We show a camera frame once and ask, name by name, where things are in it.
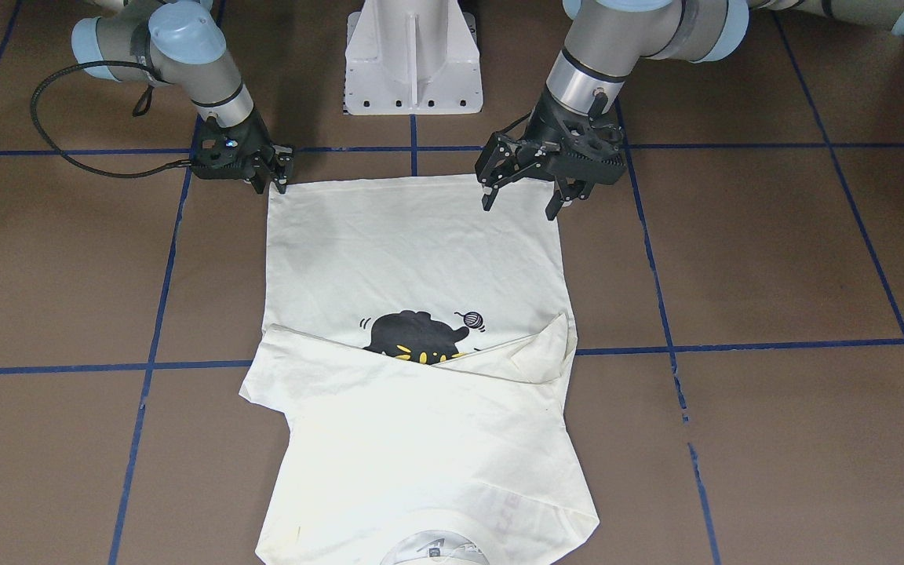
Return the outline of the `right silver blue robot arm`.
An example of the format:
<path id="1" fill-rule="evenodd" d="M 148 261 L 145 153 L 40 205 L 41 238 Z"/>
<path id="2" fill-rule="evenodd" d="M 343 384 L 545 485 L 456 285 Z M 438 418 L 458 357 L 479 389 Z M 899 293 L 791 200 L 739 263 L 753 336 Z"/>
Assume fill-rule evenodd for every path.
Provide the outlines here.
<path id="1" fill-rule="evenodd" d="M 286 190 L 293 151 L 272 142 L 210 2 L 126 1 L 115 15 L 76 23 L 71 48 L 89 75 L 187 94 L 203 122 L 189 164 L 195 177 Z"/>

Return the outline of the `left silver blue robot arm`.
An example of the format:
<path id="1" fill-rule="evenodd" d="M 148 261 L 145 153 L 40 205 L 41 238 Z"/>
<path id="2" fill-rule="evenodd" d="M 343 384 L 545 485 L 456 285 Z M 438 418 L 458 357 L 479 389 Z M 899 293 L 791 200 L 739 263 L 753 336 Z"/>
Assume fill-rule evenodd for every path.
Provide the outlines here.
<path id="1" fill-rule="evenodd" d="M 502 187 L 546 181 L 545 215 L 585 200 L 625 174 L 625 134 L 612 115 L 640 60 L 723 60 L 742 43 L 756 10 L 799 10 L 904 36 L 904 1 L 567 1 L 571 26 L 534 110 L 491 134 L 475 165 L 490 210 Z"/>

